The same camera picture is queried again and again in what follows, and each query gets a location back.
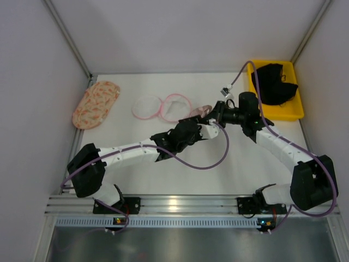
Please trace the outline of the pink satin bra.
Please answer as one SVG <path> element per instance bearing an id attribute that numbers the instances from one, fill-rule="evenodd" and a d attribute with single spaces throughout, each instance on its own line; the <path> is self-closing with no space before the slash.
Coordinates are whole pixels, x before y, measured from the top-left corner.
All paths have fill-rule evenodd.
<path id="1" fill-rule="evenodd" d="M 201 118 L 204 118 L 212 111 L 212 106 L 210 105 L 204 105 L 198 108 L 193 109 L 188 117 L 194 117 L 194 116 L 200 116 Z"/>

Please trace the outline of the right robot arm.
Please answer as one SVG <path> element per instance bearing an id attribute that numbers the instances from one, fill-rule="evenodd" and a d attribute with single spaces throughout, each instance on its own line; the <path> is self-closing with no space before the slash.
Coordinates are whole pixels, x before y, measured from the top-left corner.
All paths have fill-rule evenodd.
<path id="1" fill-rule="evenodd" d="M 233 108 L 218 101 L 205 119 L 223 126 L 241 126 L 245 136 L 269 151 L 291 173 L 289 183 L 269 184 L 256 190 L 264 204 L 293 205 L 301 212 L 328 201 L 335 206 L 338 187 L 333 161 L 326 155 L 316 156 L 282 136 L 260 112 L 254 93 L 241 93 L 238 106 Z"/>

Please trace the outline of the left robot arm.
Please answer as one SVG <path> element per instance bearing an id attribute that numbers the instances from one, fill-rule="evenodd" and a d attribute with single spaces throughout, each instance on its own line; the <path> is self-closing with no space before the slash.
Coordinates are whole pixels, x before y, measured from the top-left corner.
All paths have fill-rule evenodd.
<path id="1" fill-rule="evenodd" d="M 107 172 L 119 168 L 155 163 L 175 157 L 188 146 L 211 139 L 216 128 L 200 117 L 181 120 L 174 128 L 126 146 L 98 148 L 86 144 L 67 166 L 78 198 L 93 197 L 112 206 L 123 201 L 118 186 L 105 181 Z"/>

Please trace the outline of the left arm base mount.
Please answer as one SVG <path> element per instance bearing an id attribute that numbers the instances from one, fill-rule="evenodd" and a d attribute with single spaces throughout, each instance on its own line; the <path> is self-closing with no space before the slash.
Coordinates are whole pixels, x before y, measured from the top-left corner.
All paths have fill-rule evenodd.
<path id="1" fill-rule="evenodd" d="M 127 215 L 137 215 L 139 214 L 141 207 L 141 198 L 125 197 L 124 200 L 120 200 L 111 207 L 118 209 Z M 105 207 L 104 205 L 99 204 L 97 201 L 94 201 L 93 213 L 97 215 L 106 215 L 116 214 L 117 212 L 110 209 L 109 207 Z"/>

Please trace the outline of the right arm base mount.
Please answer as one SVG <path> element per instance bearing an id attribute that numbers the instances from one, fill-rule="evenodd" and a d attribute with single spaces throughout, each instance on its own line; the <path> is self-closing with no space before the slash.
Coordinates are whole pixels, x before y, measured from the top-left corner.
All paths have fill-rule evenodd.
<path id="1" fill-rule="evenodd" d="M 253 196 L 239 197 L 236 201 L 240 215 L 285 215 L 287 213 L 285 205 L 268 205 Z"/>

